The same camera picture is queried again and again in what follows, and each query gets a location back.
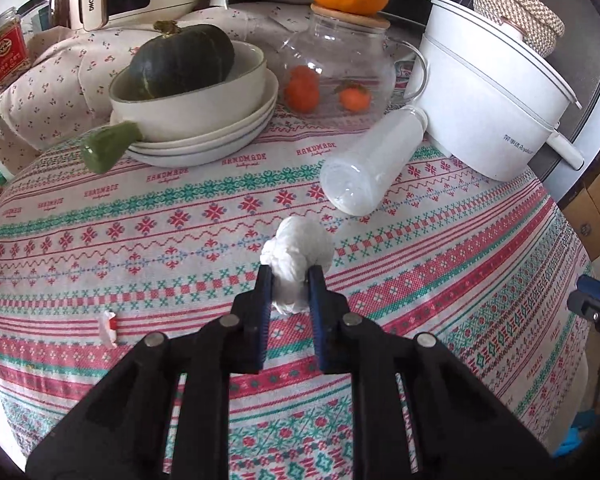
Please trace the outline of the white electric cooking pot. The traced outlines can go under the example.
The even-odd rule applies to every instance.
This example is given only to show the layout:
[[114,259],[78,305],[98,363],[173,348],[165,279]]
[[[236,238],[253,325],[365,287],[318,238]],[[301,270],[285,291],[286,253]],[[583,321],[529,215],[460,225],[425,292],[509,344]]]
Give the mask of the white electric cooking pot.
[[406,94],[436,147],[479,174],[509,181],[549,145],[573,169],[583,155],[558,130],[576,94],[513,26],[451,0],[430,0]]

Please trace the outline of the white bowl stack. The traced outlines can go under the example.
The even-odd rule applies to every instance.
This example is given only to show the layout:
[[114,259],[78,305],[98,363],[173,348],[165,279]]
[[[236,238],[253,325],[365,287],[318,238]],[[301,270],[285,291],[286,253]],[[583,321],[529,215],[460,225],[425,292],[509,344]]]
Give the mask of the white bowl stack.
[[235,41],[234,66],[219,84],[152,100],[131,96],[128,68],[109,87],[111,124],[135,122],[143,140],[124,154],[176,167],[212,162],[251,142],[271,120],[278,82],[263,51]]

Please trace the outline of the glass teapot with tangerines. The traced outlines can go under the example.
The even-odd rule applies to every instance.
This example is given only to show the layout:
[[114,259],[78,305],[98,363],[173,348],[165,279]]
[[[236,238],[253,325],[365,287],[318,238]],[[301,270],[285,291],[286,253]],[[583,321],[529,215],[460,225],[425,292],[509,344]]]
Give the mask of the glass teapot with tangerines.
[[387,36],[390,23],[313,3],[309,25],[279,50],[280,97],[292,112],[331,129],[362,129],[377,122],[390,104],[396,70],[412,62],[422,81],[405,93],[411,102],[424,92],[427,62],[419,50]]

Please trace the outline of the small paper scrap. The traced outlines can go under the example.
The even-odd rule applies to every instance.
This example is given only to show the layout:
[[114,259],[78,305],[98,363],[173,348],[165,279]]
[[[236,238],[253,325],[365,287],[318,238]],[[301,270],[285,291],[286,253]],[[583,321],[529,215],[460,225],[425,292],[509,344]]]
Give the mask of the small paper scrap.
[[99,313],[98,333],[102,344],[113,349],[117,347],[118,329],[117,315],[109,310],[103,310]]

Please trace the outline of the patterned handmade tablecloth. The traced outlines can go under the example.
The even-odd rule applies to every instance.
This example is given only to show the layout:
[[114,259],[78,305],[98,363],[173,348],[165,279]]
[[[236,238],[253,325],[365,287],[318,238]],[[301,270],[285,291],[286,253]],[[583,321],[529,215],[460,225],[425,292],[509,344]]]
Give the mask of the patterned handmade tablecloth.
[[532,171],[429,144],[371,212],[291,114],[190,169],[50,148],[0,196],[0,401],[31,479],[525,479],[588,255]]

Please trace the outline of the red labelled jar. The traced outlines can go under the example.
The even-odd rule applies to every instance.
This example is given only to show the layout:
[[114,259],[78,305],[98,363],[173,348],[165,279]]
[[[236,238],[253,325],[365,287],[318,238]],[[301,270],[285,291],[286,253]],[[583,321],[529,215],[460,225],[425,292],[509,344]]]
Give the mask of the red labelled jar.
[[12,6],[0,14],[0,93],[31,67],[20,15]]

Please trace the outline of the stacked cardboard boxes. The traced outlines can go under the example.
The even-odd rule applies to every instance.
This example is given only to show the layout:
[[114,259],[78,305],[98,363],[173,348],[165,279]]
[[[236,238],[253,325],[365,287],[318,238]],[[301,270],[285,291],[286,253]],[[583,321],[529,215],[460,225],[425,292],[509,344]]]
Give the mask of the stacked cardboard boxes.
[[600,171],[560,206],[592,261],[600,257]]

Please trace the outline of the dark green squash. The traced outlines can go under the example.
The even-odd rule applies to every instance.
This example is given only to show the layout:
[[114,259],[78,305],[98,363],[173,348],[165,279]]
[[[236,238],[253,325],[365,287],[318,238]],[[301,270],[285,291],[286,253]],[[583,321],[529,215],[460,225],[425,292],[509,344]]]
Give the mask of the dark green squash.
[[235,61],[227,34],[210,24],[181,27],[156,21],[159,36],[143,44],[130,63],[131,96],[152,100],[223,82]]

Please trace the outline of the frosted white plastic bottle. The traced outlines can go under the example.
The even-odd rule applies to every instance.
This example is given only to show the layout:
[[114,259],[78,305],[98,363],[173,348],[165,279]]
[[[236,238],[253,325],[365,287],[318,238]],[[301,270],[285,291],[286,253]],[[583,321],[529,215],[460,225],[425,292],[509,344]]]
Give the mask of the frosted white plastic bottle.
[[326,198],[353,217],[371,214],[422,143],[428,117],[404,106],[376,122],[350,148],[326,158],[320,183]]

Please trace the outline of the white tissue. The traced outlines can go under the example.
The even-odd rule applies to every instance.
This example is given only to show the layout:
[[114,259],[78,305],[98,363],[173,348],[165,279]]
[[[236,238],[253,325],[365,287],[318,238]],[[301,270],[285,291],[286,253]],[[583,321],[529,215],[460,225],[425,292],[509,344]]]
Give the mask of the white tissue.
[[260,263],[273,273],[272,305],[283,316],[309,309],[306,272],[320,266],[326,273],[332,266],[335,245],[320,222],[291,216],[279,223],[273,238],[260,253]]

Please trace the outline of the small floral cloth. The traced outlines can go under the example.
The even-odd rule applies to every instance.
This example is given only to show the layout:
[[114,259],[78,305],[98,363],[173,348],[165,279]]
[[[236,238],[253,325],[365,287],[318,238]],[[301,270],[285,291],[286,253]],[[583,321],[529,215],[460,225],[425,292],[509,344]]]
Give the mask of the small floral cloth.
[[[305,30],[309,18],[308,6],[257,2],[198,10],[178,26],[218,26],[231,40],[260,47],[274,65],[285,40]],[[96,32],[55,27],[33,37],[32,67],[0,92],[2,175],[10,180],[51,146],[108,122],[110,82],[155,36],[143,24]]]

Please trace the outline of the grey refrigerator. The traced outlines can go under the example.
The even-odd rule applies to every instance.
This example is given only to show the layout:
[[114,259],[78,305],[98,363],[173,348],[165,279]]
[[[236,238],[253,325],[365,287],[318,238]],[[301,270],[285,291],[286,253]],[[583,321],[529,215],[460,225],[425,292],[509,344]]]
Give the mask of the grey refrigerator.
[[600,166],[600,0],[543,0],[565,22],[566,32],[548,62],[576,92],[581,106],[569,107],[559,131],[580,151],[575,170],[550,148],[541,148],[530,167],[550,196],[560,202],[586,174]]

